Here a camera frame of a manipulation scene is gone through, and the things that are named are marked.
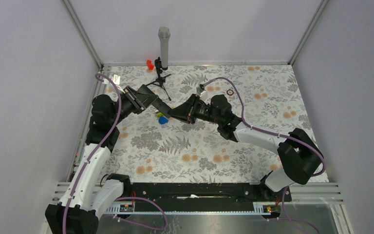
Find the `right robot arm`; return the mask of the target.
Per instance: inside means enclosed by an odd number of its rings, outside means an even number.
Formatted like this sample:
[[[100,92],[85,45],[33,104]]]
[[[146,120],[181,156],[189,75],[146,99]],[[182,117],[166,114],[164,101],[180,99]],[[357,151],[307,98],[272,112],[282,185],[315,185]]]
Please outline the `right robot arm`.
[[[321,164],[319,150],[304,130],[296,128],[287,135],[255,130],[232,112],[232,106],[224,95],[213,96],[209,104],[197,95],[191,95],[168,113],[188,124],[194,124],[197,119],[217,124],[217,131],[226,140],[253,144],[276,153],[281,168],[261,179],[260,194],[264,200],[273,200],[286,186],[306,184]]]

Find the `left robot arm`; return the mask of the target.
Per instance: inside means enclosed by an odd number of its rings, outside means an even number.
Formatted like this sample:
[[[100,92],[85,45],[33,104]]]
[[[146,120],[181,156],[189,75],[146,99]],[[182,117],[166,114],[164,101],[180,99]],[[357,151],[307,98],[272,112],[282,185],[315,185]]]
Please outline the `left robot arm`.
[[[113,176],[94,194],[98,174],[110,157],[119,137],[117,124],[131,113],[139,114],[152,105],[157,95],[146,85],[118,92],[118,100],[102,94],[92,100],[89,131],[84,153],[65,194],[46,208],[45,217],[54,234],[94,234],[101,216],[114,200],[131,196],[128,176]]]

